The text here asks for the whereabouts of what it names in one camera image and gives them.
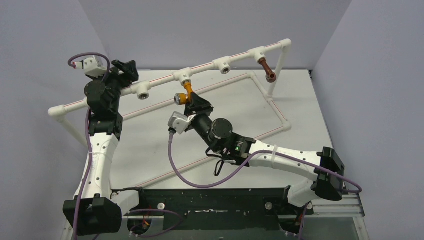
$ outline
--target copper pipe fitting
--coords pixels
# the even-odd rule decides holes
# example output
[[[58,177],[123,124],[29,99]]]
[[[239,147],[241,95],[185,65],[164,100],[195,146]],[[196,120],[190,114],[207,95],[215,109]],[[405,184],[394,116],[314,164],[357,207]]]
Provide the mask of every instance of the copper pipe fitting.
[[[277,76],[276,76],[275,72],[273,72],[271,70],[270,66],[268,66],[267,60],[265,59],[265,57],[262,57],[261,59],[259,59],[259,61],[257,61],[257,63],[260,64],[263,67],[263,70],[265,70],[266,81],[268,83],[273,83],[277,80]]]

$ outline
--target brass fitting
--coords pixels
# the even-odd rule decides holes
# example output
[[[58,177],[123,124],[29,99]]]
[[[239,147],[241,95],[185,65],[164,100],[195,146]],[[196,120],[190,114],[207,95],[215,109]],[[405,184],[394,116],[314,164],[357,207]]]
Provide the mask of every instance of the brass fitting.
[[[276,74],[271,70],[270,66],[268,66],[267,60],[265,59],[265,57],[262,57],[261,59],[259,59],[257,63],[263,67],[263,70],[265,70],[266,81],[268,83],[273,83],[277,80]]]
[[[185,93],[177,93],[175,94],[175,97],[173,98],[176,105],[185,105],[187,103],[190,103],[192,100],[192,84],[189,81],[184,82],[184,88],[187,91],[187,94]]]
[[[185,93],[177,93],[175,94],[173,101],[176,105],[185,105],[187,103],[187,95]]]
[[[187,90],[187,101],[189,103],[191,103],[192,102],[192,92],[193,92],[192,83],[189,82],[189,81],[184,82],[184,88],[185,88],[185,90]]]

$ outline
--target white wall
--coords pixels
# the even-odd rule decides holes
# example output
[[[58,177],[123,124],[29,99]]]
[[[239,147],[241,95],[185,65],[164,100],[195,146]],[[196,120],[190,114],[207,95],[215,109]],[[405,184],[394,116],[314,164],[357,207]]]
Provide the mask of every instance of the white wall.
[[[113,59],[193,67],[290,38],[286,68],[313,69],[351,0],[80,0]],[[268,56],[270,66],[278,54]],[[252,59],[233,67],[259,68]]]
[[[47,110],[84,96],[69,57],[104,52],[77,0],[0,3],[0,238],[57,240],[86,150]],[[82,130],[85,112],[70,116]]]
[[[424,1],[353,0],[312,72],[372,240],[423,239]]]

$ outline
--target orange fitting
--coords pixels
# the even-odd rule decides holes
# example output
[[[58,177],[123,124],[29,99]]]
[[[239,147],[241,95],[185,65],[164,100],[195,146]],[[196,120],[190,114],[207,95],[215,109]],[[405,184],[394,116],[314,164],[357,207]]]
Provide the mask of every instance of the orange fitting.
[[[192,92],[193,92],[192,83],[189,82],[189,81],[184,82],[184,88],[185,88],[185,90],[187,90],[187,96],[188,96],[187,100],[188,100],[189,103],[191,103],[192,102]]]
[[[177,93],[173,100],[176,105],[185,105],[187,103],[187,96],[185,93]]]

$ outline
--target white cable tie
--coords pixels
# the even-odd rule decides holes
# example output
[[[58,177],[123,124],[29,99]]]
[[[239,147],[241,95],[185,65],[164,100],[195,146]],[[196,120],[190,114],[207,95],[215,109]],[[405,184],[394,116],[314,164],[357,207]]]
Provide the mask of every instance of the white cable tie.
[[[89,152],[87,153],[87,157],[88,157],[90,154],[92,154],[92,155],[93,155],[93,157],[94,157],[95,155],[106,155],[104,152],[89,151]]]
[[[278,149],[277,145],[274,145],[274,150],[272,150],[272,157],[271,157],[271,167],[272,167],[272,169],[275,169],[274,168],[274,163],[276,161],[277,149]]]

